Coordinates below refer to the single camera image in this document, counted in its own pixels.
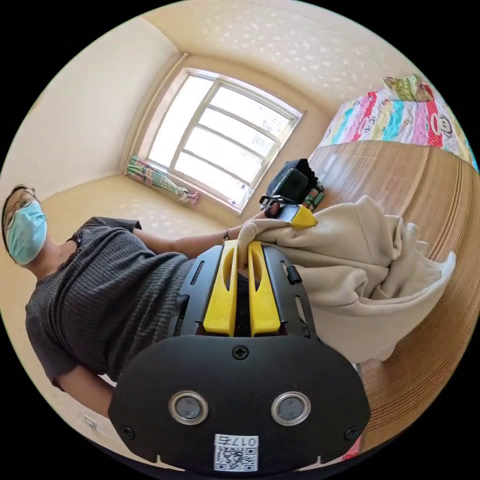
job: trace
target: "cartoon monkey print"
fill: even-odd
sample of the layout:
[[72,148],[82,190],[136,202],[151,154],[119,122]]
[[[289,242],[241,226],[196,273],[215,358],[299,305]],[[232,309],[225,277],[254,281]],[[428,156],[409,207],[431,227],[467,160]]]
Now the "cartoon monkey print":
[[430,126],[435,135],[444,134],[447,138],[452,138],[453,128],[450,120],[445,115],[438,113],[432,114],[430,118]]

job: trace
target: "black plastic mount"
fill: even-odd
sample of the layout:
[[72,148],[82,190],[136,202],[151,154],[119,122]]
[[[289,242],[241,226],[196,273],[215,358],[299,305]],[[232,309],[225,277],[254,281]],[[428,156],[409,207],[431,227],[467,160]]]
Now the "black plastic mount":
[[[271,207],[274,204],[279,205],[278,211],[273,214]],[[289,200],[280,195],[267,196],[264,195],[260,199],[261,209],[265,212],[265,216],[269,219],[283,220],[290,223],[300,209],[300,205],[293,200]]]
[[[115,430],[132,453],[149,462],[159,456],[168,465],[217,478],[270,476],[314,464],[318,457],[325,463],[342,456],[370,419],[368,399],[350,362],[317,338],[302,279],[285,254],[263,247],[281,334],[197,335],[222,248],[207,251],[193,265],[179,292],[180,314],[170,336],[139,353],[122,373],[109,408]],[[241,355],[235,354],[239,349]],[[200,424],[182,424],[169,410],[172,397],[185,391],[198,393],[208,405]],[[273,402],[286,392],[300,392],[310,404],[309,415],[293,426],[279,424],[272,414]],[[255,468],[215,467],[216,436],[231,442],[257,437]],[[224,445],[231,456],[248,454],[237,447]]]

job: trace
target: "beige wall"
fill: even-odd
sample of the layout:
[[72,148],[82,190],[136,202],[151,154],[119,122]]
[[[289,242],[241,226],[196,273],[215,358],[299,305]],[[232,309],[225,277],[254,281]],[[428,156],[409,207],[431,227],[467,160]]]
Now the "beige wall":
[[[265,75],[241,63],[233,63],[222,58],[211,56],[191,55],[177,67],[177,70],[180,71],[181,68],[206,70],[241,80],[242,82],[246,82],[274,95],[299,111],[306,111],[269,170],[261,179],[257,189],[241,214],[229,206],[213,200],[206,193],[201,193],[200,202],[198,206],[195,207],[196,210],[214,219],[221,218],[222,221],[229,226],[237,225],[259,211],[260,197],[265,194],[268,184],[285,162],[308,158],[311,155],[322,140],[331,121],[331,117],[302,93],[283,83],[280,79]],[[180,186],[189,187],[189,185],[181,180],[176,179],[175,182]]]
[[134,18],[73,58],[21,124],[0,176],[0,199],[18,183],[41,199],[120,170],[130,125],[152,79],[180,52]]

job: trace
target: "wooden surface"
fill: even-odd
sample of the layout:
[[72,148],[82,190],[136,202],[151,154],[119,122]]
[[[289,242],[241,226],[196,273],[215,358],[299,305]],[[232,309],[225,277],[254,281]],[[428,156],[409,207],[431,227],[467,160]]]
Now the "wooden surface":
[[457,265],[430,315],[385,362],[361,365],[372,410],[362,451],[411,425],[456,369],[480,312],[480,177],[454,155],[426,146],[366,141],[319,148],[310,166],[325,187],[319,208],[375,200],[419,227],[427,256]]

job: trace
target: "dark hair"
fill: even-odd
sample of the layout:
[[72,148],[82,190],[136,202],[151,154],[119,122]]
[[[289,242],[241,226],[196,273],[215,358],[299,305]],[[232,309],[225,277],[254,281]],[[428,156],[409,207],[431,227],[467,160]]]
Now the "dark hair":
[[1,209],[1,238],[3,240],[3,245],[5,246],[5,250],[8,252],[8,254],[10,255],[10,252],[9,252],[9,247],[7,245],[7,236],[5,234],[5,224],[4,224],[4,220],[5,220],[5,210],[7,209],[7,203],[9,202],[9,200],[12,198],[12,195],[15,193],[15,192],[18,192],[19,190],[26,190],[28,187],[26,187],[25,185],[17,185],[17,186],[14,186],[11,190],[11,192],[8,194],[8,196],[6,197],[5,199],[5,202],[3,203],[3,207]]

